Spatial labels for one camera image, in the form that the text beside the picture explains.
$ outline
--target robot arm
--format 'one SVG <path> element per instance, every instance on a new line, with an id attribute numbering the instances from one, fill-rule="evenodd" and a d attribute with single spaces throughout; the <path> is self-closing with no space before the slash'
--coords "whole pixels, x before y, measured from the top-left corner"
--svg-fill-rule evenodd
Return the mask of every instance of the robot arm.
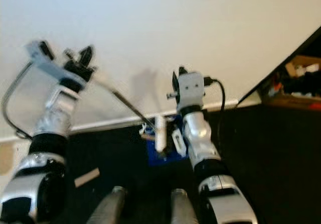
<path id="1" fill-rule="evenodd" d="M 41 44 L 32 42 L 29 45 L 33 64 L 47 70 L 51 68 L 49 71 L 58 77 L 59 84 L 36 125 L 28 155 L 18 165 L 1 196 L 1 221 L 8 223 L 46 222 L 63 208 L 70 120 L 79 99 L 78 92 L 94 71 L 88 67 L 91 47 L 80 52 L 78 61 L 70 58 L 64 69 L 60 69 L 47 57 Z"/>
<path id="2" fill-rule="evenodd" d="M 209 223 L 251 223 L 257 219 L 251 205 L 236 185 L 211 141 L 211 127 L 204 120 L 201 108 L 205 94 L 204 77 L 198 72 L 188 73 L 180 67 L 179 77 L 173 73 L 177 111 L 183 117 L 183 135 L 198 181 L 199 193 L 205 200 L 206 220 Z"/>

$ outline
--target wall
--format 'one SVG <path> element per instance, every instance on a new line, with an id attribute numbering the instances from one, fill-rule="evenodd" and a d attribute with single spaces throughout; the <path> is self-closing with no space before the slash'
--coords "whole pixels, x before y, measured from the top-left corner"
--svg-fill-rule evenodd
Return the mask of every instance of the wall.
<path id="1" fill-rule="evenodd" d="M 234 104 L 321 23 L 321 0 L 1 0 L 0 95 L 29 57 L 24 45 L 46 39 L 55 53 L 94 44 L 92 62 L 147 114 L 175 109 L 166 100 L 172 71 L 184 65 L 223 81 Z M 33 71 L 11 102 L 31 130 L 54 81 Z M 218 88 L 205 103 L 220 104 Z M 75 116 L 81 128 L 133 114 L 91 83 Z M 0 138 L 12 130 L 0 119 Z"/>

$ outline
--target dark carpet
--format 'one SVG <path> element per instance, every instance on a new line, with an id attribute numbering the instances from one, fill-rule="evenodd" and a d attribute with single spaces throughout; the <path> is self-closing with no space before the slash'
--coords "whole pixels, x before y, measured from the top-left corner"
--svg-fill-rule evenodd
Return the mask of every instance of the dark carpet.
<path id="1" fill-rule="evenodd" d="M 207 118 L 212 140 L 261 223 L 321 223 L 321 113 L 254 106 L 229 110 L 221 124 Z M 78 134 L 68 146 L 68 194 L 54 223 L 86 223 L 113 186 L 129 189 L 120 224 L 169 224 L 170 193 L 183 188 L 200 217 L 189 160 L 148 167 L 140 127 Z M 98 167 L 100 176 L 79 188 L 74 179 Z"/>

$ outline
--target wire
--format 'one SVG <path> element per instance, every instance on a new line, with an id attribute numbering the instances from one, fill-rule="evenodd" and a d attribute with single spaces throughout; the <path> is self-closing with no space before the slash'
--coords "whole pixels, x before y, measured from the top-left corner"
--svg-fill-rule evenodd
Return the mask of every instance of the wire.
<path id="1" fill-rule="evenodd" d="M 219 120 L 217 122 L 217 141 L 218 141 L 218 146 L 219 148 L 221 148 L 221 137 L 220 137 L 220 133 L 221 133 L 221 123 L 222 123 L 222 118 L 223 118 L 223 112 L 224 112 L 224 108 L 225 108 L 225 89 L 223 84 L 217 80 L 217 79 L 212 79 L 212 82 L 216 82 L 219 84 L 220 88 L 221 88 L 221 92 L 222 92 L 222 105 L 221 105 L 221 110 L 220 110 L 220 115 L 219 115 Z"/>
<path id="2" fill-rule="evenodd" d="M 9 86 L 9 88 L 7 89 L 6 93 L 3 96 L 1 105 L 2 105 L 2 114 L 5 118 L 5 121 L 14 129 L 16 129 L 16 134 L 19 138 L 22 139 L 32 139 L 32 137 L 24 130 L 22 130 L 21 128 L 19 128 L 14 122 L 12 122 L 9 118 L 8 115 L 8 103 L 10 100 L 11 95 L 13 94 L 13 92 L 15 91 L 15 89 L 17 88 L 17 86 L 19 85 L 19 83 L 21 82 L 21 80 L 23 79 L 23 77 L 26 75 L 26 73 L 30 70 L 31 66 L 32 66 L 32 62 L 29 62 L 20 72 L 19 74 L 16 76 L 15 80 L 11 83 L 11 85 Z"/>

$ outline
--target silver cylinder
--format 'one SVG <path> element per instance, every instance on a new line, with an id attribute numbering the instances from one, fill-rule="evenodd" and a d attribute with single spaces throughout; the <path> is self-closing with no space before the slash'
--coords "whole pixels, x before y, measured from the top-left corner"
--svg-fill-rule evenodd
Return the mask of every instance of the silver cylinder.
<path id="1" fill-rule="evenodd" d="M 126 189 L 115 186 L 97 206 L 87 224 L 116 224 L 124 206 Z"/>
<path id="2" fill-rule="evenodd" d="M 171 224 L 198 224 L 192 204 L 183 189 L 172 191 Z"/>

